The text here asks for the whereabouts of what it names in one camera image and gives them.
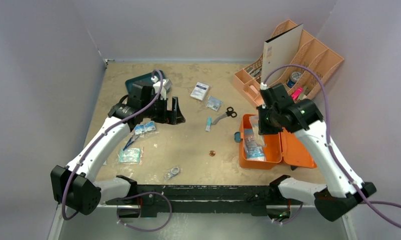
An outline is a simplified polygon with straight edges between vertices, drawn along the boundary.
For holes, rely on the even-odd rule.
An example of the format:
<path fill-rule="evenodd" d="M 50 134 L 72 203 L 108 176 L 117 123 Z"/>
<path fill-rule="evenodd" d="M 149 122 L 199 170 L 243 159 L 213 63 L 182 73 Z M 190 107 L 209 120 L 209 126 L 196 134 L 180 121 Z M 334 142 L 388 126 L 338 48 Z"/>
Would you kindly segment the alcohol wipes bag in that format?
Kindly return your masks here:
<path fill-rule="evenodd" d="M 157 132 L 156 123 L 154 121 L 148 121 L 144 124 L 137 124 L 134 129 L 134 135 L 144 136 Z"/>

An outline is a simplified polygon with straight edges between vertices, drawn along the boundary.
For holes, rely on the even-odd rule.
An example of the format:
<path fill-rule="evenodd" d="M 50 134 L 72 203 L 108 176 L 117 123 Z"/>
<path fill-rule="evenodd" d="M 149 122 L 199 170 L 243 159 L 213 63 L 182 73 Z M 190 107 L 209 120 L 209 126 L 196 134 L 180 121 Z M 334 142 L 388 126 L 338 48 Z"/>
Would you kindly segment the white triangular bandage pack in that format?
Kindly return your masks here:
<path fill-rule="evenodd" d="M 210 86 L 208 84 L 197 82 L 194 89 L 190 93 L 190 97 L 199 101 L 203 101 L 209 89 Z"/>

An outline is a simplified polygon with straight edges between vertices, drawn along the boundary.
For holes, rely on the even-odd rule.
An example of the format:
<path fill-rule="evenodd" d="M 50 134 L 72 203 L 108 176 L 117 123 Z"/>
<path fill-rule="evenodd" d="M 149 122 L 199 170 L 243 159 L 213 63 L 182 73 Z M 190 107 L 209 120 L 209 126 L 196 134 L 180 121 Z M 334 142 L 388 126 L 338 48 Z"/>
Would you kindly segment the small gauze pad packet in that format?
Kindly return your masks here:
<path fill-rule="evenodd" d="M 209 96 L 205 106 L 217 112 L 222 104 L 223 102 L 221 100 L 217 99 L 216 97 Z"/>

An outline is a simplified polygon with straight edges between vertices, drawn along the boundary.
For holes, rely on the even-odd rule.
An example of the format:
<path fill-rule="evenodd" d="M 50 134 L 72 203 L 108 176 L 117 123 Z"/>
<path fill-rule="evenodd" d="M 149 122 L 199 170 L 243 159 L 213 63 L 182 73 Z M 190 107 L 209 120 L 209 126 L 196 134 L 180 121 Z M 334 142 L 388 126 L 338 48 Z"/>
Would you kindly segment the white gloves bag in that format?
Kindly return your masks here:
<path fill-rule="evenodd" d="M 264 137 L 259 134 L 259 116 L 252 115 L 247 122 L 250 126 L 243 128 L 246 159 L 248 161 L 264 162 L 266 160 L 264 147 L 267 145 Z"/>

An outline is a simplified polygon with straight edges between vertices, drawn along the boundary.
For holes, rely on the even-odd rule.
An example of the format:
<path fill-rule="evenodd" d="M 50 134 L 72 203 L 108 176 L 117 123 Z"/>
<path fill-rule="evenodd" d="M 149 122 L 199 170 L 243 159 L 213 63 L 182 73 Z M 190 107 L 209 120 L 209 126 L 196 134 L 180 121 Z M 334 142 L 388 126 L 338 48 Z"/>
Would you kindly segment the small tape roll bag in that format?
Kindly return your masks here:
<path fill-rule="evenodd" d="M 164 180 L 169 181 L 170 179 L 178 176 L 181 173 L 181 169 L 178 166 L 174 166 L 171 169 L 168 169 L 164 173 Z"/>

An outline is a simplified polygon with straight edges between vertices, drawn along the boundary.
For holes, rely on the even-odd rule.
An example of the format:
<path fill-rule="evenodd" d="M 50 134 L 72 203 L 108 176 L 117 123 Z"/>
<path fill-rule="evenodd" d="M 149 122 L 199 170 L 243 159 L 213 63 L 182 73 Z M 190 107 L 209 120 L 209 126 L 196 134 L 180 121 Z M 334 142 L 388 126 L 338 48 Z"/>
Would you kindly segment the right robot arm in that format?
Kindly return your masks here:
<path fill-rule="evenodd" d="M 270 183 L 269 197 L 277 204 L 293 199 L 314 205 L 328 221 L 334 222 L 366 198 L 376 193 L 372 182 L 364 182 L 326 135 L 327 124 L 316 104 L 310 99 L 294 102 L 285 86 L 262 83 L 264 103 L 257 107 L 259 131 L 263 136 L 287 131 L 302 143 L 324 176 L 324 184 L 297 180 L 283 175 Z"/>

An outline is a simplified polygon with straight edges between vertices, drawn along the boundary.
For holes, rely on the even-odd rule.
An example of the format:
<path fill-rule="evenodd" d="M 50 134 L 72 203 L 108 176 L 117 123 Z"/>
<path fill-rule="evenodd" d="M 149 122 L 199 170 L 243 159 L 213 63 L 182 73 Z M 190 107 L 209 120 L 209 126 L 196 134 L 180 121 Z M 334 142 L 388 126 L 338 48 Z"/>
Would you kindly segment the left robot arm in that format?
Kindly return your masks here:
<path fill-rule="evenodd" d="M 168 79 L 133 82 L 127 95 L 111 107 L 95 137 L 66 166 L 56 165 L 51 173 L 54 199 L 83 215 L 98 204 L 120 199 L 133 204 L 138 197 L 136 182 L 123 175 L 96 181 L 97 175 L 116 146 L 144 119 L 158 124 L 178 125 L 186 120 L 178 98 L 169 98 Z"/>

